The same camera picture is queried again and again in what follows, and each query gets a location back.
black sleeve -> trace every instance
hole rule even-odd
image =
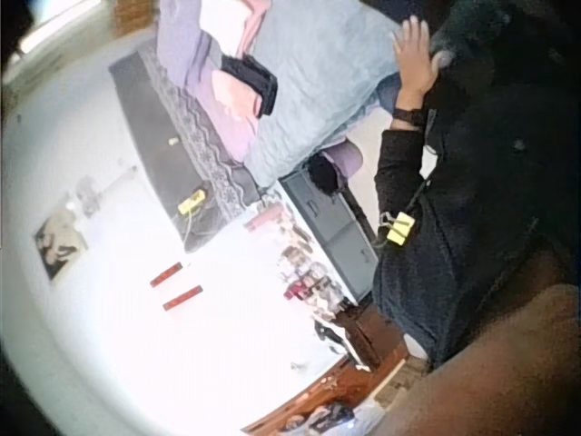
[[[420,132],[386,130],[381,136],[375,189],[379,213],[397,216],[409,204],[424,179],[420,175],[424,135]]]

framed photo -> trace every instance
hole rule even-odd
[[[83,236],[74,229],[74,213],[64,206],[44,221],[34,243],[51,283],[58,282],[86,251]]]

hand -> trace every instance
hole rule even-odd
[[[416,16],[404,21],[401,31],[393,34],[393,49],[399,63],[401,92],[423,99],[436,82],[444,58],[444,52],[439,52],[429,59],[428,23],[420,24]]]

wristwatch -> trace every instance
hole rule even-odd
[[[410,123],[414,127],[418,127],[420,129],[424,129],[426,127],[426,121],[428,120],[428,111],[424,109],[414,109],[412,111],[406,111],[404,109],[399,109],[396,107],[393,110],[393,119],[405,121],[406,123]]]

red strip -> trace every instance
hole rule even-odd
[[[188,292],[183,293],[179,297],[176,297],[173,300],[167,302],[166,304],[163,305],[163,308],[166,311],[169,311],[170,309],[173,309],[175,306],[182,304],[183,302],[187,302],[192,297],[195,297],[199,293],[202,293],[202,291],[203,291],[203,289],[201,286],[196,286],[195,288],[189,290]]]
[[[170,277],[172,277],[174,274],[176,274],[178,271],[181,270],[182,267],[182,263],[181,262],[177,262],[173,267],[165,270],[164,272],[162,272],[160,275],[158,275],[157,277],[155,277],[153,280],[150,281],[150,285],[152,286],[152,288],[154,288],[155,286],[158,286],[159,284],[161,284],[162,282],[166,281],[167,279],[169,279]]]

